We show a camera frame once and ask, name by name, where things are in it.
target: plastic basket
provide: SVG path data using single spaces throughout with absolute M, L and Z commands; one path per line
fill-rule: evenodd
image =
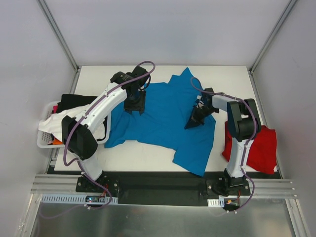
M 40 120 L 46 120 L 50 117 L 51 112 L 53 111 L 53 107 L 57 105 L 59 101 L 53 101 L 47 104 L 40 116 Z M 107 139 L 104 139 L 102 141 L 98 141 L 98 144 L 104 144 L 107 141 Z M 60 148 L 60 147 L 65 147 L 65 145 L 49 145 L 51 143 L 51 136 L 50 133 L 43 132 L 43 131 L 38 131 L 38 139 L 37 139 L 37 145 L 40 148 Z

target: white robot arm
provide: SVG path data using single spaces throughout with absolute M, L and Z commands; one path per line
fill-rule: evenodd
M 256 124 L 248 108 L 240 101 L 222 95 L 214 94 L 212 88 L 197 100 L 185 129 L 204 124 L 204 118 L 219 110 L 228 114 L 229 133 L 233 138 L 230 161 L 224 170 L 223 178 L 212 185 L 212 190 L 218 195 L 228 196 L 230 191 L 239 190 L 245 186 L 244 166 L 247 164 L 250 147 L 253 143 L 253 132 L 261 130 L 261 123 L 254 99 L 244 100 L 255 117 Z
M 96 180 L 102 174 L 95 152 L 97 142 L 92 136 L 96 128 L 107 119 L 106 134 L 111 129 L 111 111 L 124 101 L 124 110 L 129 113 L 145 109 L 146 92 L 141 87 L 150 80 L 150 73 L 139 65 L 131 73 L 118 72 L 111 78 L 111 83 L 91 105 L 74 118 L 69 116 L 62 120 L 62 136 L 65 149 L 73 152 L 79 161 L 79 166 L 92 179 Z

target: white tabletop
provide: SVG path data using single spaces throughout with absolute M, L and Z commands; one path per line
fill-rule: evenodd
M 212 87 L 216 92 L 240 98 L 254 98 L 250 78 L 246 67 L 241 66 L 188 66 L 197 77 L 203 88 Z M 180 75 L 186 66 L 157 66 L 152 73 L 152 81 L 169 82 L 172 75 Z M 84 66 L 81 68 L 75 94 L 98 96 L 110 82 L 110 78 L 118 71 L 131 72 L 134 66 Z M 223 158 L 225 128 L 227 114 L 221 111 L 213 115 L 216 120 L 214 145 L 205 171 L 223 171 L 227 161 Z M 69 167 L 63 165 L 63 151 L 60 149 L 55 171 L 77 171 L 77 163 Z M 126 141 L 113 148 L 105 149 L 99 145 L 96 152 L 98 161 L 104 171 L 186 171 L 172 162 L 175 151 L 172 149 Z M 67 160 L 73 158 L 68 153 Z

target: blue t-shirt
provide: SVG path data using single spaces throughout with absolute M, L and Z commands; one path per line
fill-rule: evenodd
M 197 96 L 190 82 L 192 74 L 186 68 L 180 76 L 173 75 L 169 83 L 151 83 L 146 89 L 145 112 L 130 115 L 123 103 L 112 110 L 111 131 L 106 148 L 126 140 L 163 146 L 175 150 L 173 162 L 203 176 L 213 147 L 215 119 L 205 118 L 204 126 L 185 130 Z M 194 85 L 201 88 L 197 80 Z

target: white wall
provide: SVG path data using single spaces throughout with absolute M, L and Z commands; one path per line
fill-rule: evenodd
M 35 0 L 2 1 L 0 31 L 0 236 L 11 237 L 47 163 L 40 113 L 69 91 L 74 71 Z
M 276 129 L 285 178 L 292 178 L 312 236 L 316 168 L 316 1 L 300 0 L 255 71 L 267 120 Z
M 46 0 L 79 65 L 250 67 L 289 0 Z

